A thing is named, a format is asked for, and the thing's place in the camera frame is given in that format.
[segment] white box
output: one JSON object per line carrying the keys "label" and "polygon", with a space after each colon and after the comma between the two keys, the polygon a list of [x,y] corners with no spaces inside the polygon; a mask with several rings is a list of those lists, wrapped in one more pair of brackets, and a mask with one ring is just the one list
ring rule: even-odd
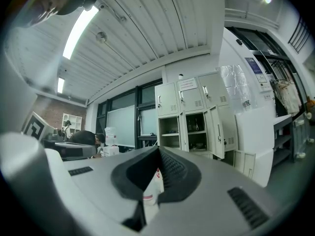
{"label": "white box", "polygon": [[118,155],[119,154],[119,147],[118,146],[107,146],[103,148],[104,155],[106,156],[112,156],[112,155]]}

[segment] clear plastic sheet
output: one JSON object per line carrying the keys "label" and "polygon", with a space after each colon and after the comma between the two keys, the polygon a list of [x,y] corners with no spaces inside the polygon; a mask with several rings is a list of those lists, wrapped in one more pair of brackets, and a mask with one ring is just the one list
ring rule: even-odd
{"label": "clear plastic sheet", "polygon": [[216,68],[223,78],[235,114],[257,108],[252,88],[240,65]]}

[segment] black vent slot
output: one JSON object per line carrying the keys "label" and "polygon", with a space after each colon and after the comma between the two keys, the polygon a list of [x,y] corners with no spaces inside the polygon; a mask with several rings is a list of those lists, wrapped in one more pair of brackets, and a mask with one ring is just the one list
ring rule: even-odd
{"label": "black vent slot", "polygon": [[69,174],[70,176],[75,176],[75,175],[79,175],[79,174],[83,174],[89,171],[92,171],[93,169],[91,167],[83,167],[83,168],[79,168],[79,169],[74,169],[74,170],[70,170]]}
{"label": "black vent slot", "polygon": [[252,229],[260,226],[269,219],[244,190],[235,187],[227,192]]}

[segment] paper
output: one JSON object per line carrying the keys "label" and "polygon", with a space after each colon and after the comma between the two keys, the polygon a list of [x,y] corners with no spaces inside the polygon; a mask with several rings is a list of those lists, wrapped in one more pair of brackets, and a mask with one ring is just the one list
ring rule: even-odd
{"label": "paper", "polygon": [[183,80],[178,82],[179,90],[180,91],[185,91],[189,89],[196,89],[197,88],[197,83],[195,78]]}

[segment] floor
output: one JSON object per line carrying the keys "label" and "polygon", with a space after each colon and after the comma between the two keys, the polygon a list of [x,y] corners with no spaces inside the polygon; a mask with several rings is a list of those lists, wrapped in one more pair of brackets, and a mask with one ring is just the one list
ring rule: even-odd
{"label": "floor", "polygon": [[[315,126],[311,127],[315,138]],[[290,159],[272,169],[266,189],[283,206],[298,201],[315,166],[315,143],[307,145],[306,157],[293,163]]]}

